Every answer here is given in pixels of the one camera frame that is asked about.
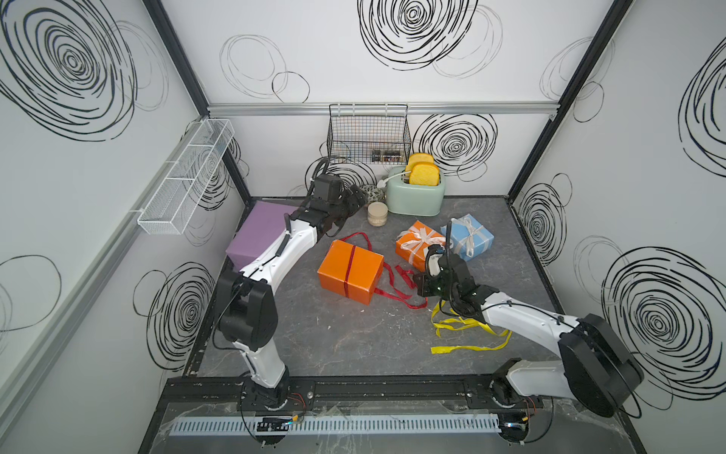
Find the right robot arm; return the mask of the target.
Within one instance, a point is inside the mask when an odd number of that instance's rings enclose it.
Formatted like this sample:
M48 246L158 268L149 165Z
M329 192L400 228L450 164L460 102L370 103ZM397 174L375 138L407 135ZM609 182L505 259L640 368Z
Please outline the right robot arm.
M512 358L493 373L489 389L497 404L510 408L522 398L575 399L586 410L612 417L644 381L642 367L614 329L595 314L573 317L519 301L478 284L447 236L425 253L425 268L413 281L423 298L438 298L441 329L482 327L522 336L554 355L552 361Z

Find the yellow ribbon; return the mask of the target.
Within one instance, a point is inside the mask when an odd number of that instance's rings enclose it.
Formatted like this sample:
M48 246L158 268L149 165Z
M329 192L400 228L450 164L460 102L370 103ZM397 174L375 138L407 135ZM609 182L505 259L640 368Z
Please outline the yellow ribbon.
M436 336L430 348L434 356L455 352L497 352L505 349L512 338L510 330L493 328L485 322L459 315L446 300L440 300L434 306L430 322Z

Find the orange box red ribbon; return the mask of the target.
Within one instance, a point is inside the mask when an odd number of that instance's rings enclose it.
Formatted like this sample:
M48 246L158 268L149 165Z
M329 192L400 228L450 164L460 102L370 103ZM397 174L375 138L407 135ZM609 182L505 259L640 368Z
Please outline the orange box red ribbon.
M319 267L318 277L323 289L368 306L383 268L383 255L335 240Z

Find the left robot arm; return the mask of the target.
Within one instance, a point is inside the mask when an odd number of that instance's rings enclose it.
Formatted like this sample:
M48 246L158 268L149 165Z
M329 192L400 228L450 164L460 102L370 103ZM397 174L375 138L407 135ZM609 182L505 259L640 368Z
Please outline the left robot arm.
M357 185L348 187L338 175L321 174L301 205L283 215L284 225L270 246L241 270L225 272L217 284L222 304L217 329L244 359L249 393L271 410L285 406L289 395L289 369L273 338L279 322L275 293L297 261L333 227L342 228L365 202Z

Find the purple gift box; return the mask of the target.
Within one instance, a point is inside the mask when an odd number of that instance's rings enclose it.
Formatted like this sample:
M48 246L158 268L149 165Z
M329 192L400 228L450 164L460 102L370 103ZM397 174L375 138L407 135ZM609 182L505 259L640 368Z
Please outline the purple gift box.
M296 207L274 202L257 202L226 249L236 270L241 270L262 255L285 231L285 214Z

